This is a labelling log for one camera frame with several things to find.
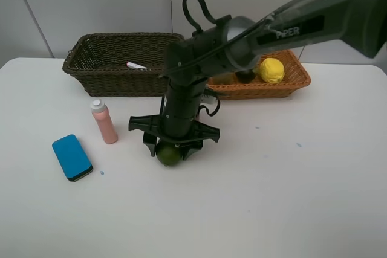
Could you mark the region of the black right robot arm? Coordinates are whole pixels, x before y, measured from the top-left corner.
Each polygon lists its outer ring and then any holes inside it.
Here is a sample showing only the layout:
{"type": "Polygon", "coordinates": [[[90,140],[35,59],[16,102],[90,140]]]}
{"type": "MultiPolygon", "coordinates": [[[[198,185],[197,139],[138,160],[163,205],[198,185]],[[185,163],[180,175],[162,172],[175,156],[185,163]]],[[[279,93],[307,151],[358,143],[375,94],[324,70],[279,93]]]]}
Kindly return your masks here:
{"type": "Polygon", "coordinates": [[[195,119],[210,77],[251,69],[263,54],[331,40],[373,58],[386,42],[386,0],[292,0],[258,22],[230,15],[215,19],[205,0],[198,2],[213,27],[203,30],[184,9],[195,30],[166,49],[168,85],[160,112],[129,119],[128,129],[143,132],[151,153],[157,141],[165,141],[186,159],[204,140],[219,140],[219,129],[195,119]]]}

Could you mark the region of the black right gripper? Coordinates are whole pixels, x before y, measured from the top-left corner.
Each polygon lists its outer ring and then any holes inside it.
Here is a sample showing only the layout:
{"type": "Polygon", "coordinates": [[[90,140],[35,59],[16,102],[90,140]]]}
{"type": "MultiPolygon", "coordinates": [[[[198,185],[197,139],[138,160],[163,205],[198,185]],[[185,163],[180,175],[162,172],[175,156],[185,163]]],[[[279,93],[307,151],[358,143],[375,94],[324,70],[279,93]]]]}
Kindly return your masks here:
{"type": "MultiPolygon", "coordinates": [[[[220,130],[196,121],[205,81],[197,81],[188,86],[170,81],[162,98],[160,113],[142,117],[132,116],[128,130],[140,130],[150,136],[180,146],[182,160],[203,148],[203,140],[218,142],[220,130]]],[[[157,140],[143,142],[151,157],[156,155],[157,140]]]]}

